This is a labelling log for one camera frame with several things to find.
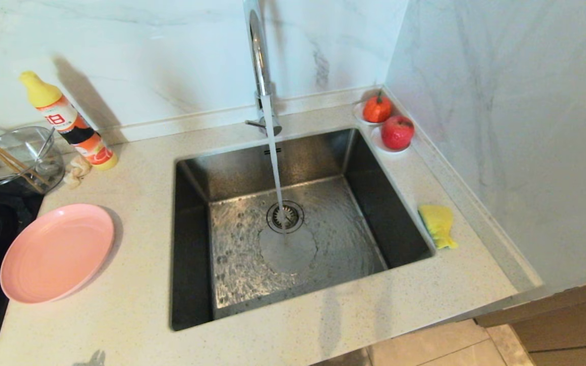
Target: stainless steel sink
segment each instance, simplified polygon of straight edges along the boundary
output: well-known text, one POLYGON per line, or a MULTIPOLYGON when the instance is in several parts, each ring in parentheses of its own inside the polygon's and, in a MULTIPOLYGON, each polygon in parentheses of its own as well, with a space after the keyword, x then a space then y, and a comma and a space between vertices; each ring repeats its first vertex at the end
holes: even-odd
POLYGON ((285 223, 267 145, 177 162, 174 330, 430 257, 358 130, 276 150, 285 223))

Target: orange tomato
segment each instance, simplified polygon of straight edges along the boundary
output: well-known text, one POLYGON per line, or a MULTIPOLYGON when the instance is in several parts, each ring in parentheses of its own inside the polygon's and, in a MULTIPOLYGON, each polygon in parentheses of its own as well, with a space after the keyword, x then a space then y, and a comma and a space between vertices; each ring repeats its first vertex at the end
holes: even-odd
POLYGON ((363 107, 363 118, 372 123, 381 123, 388 119, 393 110, 393 105, 386 97, 381 96, 381 91, 376 97, 368 99, 363 107))

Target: yellow sponge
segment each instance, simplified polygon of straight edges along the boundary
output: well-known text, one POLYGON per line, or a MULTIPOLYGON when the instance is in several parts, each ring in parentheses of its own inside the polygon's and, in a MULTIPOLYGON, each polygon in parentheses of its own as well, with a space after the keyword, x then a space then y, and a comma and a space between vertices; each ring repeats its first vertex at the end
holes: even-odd
POLYGON ((454 222, 454 216, 449 207, 423 204, 419 206, 418 211, 438 249, 458 248, 458 244, 449 236, 451 225, 454 222))

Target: pink plate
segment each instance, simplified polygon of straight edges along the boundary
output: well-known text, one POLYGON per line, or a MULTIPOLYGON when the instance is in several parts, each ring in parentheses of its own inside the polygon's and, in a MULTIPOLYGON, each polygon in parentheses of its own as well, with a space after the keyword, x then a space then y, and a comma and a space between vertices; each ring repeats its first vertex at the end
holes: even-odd
POLYGON ((0 272, 2 289, 21 303, 65 297, 95 275, 113 237, 112 218, 99 206, 71 204, 46 213, 10 245, 0 272))

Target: small white dish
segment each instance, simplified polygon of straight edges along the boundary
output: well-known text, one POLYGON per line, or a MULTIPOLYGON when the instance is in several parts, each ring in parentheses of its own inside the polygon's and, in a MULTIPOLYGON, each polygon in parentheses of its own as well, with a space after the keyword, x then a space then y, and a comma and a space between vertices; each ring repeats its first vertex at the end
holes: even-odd
POLYGON ((373 123, 373 122, 368 122, 365 119, 363 119, 363 108, 365 108, 366 103, 367 102, 361 102, 361 103, 354 104, 354 107, 351 109, 351 113, 354 114, 354 118, 356 118, 356 120, 359 121, 360 123, 362 123, 363 125, 370 126, 370 127, 376 127, 376 126, 383 124, 383 122, 373 123))
POLYGON ((409 146, 407 146, 404 150, 393 150, 391 148, 387 148, 384 145, 384 141, 381 140, 381 129, 382 129, 381 126, 377 126, 376 128, 374 128, 374 130, 372 130, 372 132, 370 133, 370 140, 372 141, 372 143, 374 143, 374 146, 376 146, 382 152, 389 154, 389 155, 397 155, 397 154, 403 153, 404 151, 408 150, 408 148, 411 146, 409 144, 409 146))

